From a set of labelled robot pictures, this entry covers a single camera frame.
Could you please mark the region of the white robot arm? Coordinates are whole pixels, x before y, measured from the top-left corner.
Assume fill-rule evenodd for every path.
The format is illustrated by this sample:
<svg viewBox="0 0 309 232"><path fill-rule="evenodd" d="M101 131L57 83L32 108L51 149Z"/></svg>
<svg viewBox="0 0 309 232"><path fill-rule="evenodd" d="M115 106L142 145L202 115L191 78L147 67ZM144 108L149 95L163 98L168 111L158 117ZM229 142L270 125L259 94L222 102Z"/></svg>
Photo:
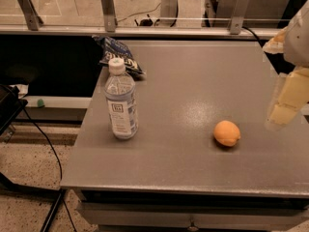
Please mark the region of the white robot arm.
<svg viewBox="0 0 309 232"><path fill-rule="evenodd" d="M291 123L309 102L309 0L264 46L263 52L282 53L295 68L289 74L280 73L267 111L266 127L279 131Z"/></svg>

